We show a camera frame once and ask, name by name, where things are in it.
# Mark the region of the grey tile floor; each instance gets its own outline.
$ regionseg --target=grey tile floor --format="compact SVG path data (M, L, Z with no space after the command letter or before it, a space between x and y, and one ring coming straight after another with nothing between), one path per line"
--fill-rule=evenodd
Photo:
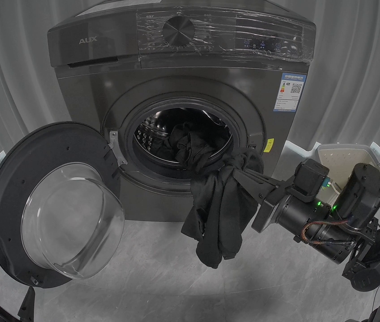
M302 159L284 148L274 177L288 178ZM296 244L277 225L262 234L247 228L241 251L217 270L200 263L181 226L126 221L116 254L96 276L36 289L35 321L344 322L370 314L374 292L354 291L341 276L344 263ZM0 304L12 314L26 290L0 269Z

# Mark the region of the plastic wrap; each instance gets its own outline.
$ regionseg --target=plastic wrap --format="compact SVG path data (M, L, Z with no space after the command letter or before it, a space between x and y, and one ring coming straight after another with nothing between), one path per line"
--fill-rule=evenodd
M175 46L163 35L165 23L181 15L191 21L194 35ZM149 54L223 55L237 60L281 59L310 63L314 56L315 25L265 13L231 8L176 7L137 14L141 59Z

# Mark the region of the sticker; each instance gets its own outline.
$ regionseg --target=sticker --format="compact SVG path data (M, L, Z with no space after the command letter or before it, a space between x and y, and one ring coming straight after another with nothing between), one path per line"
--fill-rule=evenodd
M118 8L118 7L126 7L126 6L134 6L134 5L143 5L145 3L159 3L162 0L121 0L121 1L114 1L112 3L103 3L101 5L93 6L84 12L80 13L79 15L76 15L76 17L79 17L80 15L94 13L94 12L100 12L100 11L106 11L107 9L112 8Z
M306 75L282 73L274 111L295 112L305 81Z
M270 150L272 149L273 147L273 141L275 140L275 138L269 138L268 139L268 144L266 144L266 148L265 150L263 150L264 153L268 153L270 152Z

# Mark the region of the dark garment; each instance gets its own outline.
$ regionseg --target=dark garment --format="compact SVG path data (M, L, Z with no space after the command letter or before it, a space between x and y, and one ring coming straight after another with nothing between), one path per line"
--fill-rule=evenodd
M235 168L263 173L261 156L253 149L241 148L225 155L219 171L191 181L193 208L181 229L199 241L196 254L207 266L218 268L222 258L235 257L241 248L241 233L257 212L257 202L235 180Z
M184 168L198 173L208 158L228 139L227 131L212 133L192 123L176 125L164 141L153 142L151 153L166 160L176 160Z

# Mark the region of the front-load washing machine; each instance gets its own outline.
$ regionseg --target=front-load washing machine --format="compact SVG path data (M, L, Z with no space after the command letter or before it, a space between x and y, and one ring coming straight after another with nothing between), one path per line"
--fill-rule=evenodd
M314 40L313 23L265 0L112 0L50 29L72 121L31 132L0 164L0 266L55 287L107 264L124 216L184 221L192 174L155 149L177 125L215 141L203 171L251 147L271 175Z
M190 173L153 142L203 121L228 135L208 169L253 147L271 175L314 40L312 22L265 0L110 0L48 31L72 120L117 145L126 218L169 222L192 207Z

